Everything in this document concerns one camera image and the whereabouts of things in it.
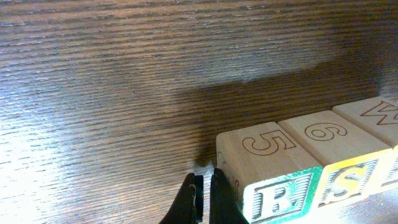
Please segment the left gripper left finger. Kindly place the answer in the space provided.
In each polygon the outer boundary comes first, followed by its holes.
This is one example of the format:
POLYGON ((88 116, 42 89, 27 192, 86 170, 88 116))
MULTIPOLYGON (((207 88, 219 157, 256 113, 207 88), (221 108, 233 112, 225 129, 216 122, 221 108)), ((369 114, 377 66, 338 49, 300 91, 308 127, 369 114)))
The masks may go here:
POLYGON ((203 176, 189 173, 160 224, 197 224, 203 221, 203 176))

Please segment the yellow S block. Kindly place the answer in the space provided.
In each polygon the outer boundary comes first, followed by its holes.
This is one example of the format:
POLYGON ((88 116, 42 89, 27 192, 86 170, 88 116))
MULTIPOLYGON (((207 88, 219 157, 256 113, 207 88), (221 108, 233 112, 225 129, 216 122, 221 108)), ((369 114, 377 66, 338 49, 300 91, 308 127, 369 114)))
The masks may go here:
POLYGON ((397 187, 397 103, 381 96, 337 105, 332 111, 392 148, 378 192, 397 187))
POLYGON ((316 207, 363 200, 379 188, 392 152, 388 144, 331 110, 278 124, 323 167, 316 207))

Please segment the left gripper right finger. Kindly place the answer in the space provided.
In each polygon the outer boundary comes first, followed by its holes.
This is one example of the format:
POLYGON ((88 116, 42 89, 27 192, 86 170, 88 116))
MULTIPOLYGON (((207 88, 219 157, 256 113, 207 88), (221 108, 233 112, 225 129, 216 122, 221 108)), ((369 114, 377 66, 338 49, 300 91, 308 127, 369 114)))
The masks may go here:
POLYGON ((215 168, 211 176, 209 224, 248 224, 224 172, 219 168, 215 168))

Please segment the green R block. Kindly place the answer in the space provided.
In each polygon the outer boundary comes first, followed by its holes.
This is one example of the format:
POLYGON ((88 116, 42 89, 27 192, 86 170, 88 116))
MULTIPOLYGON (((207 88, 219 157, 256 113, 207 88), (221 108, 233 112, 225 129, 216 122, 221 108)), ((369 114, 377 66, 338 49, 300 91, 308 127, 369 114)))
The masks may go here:
POLYGON ((216 152, 249 223, 282 223, 310 211, 323 168, 277 123, 220 133, 216 152))

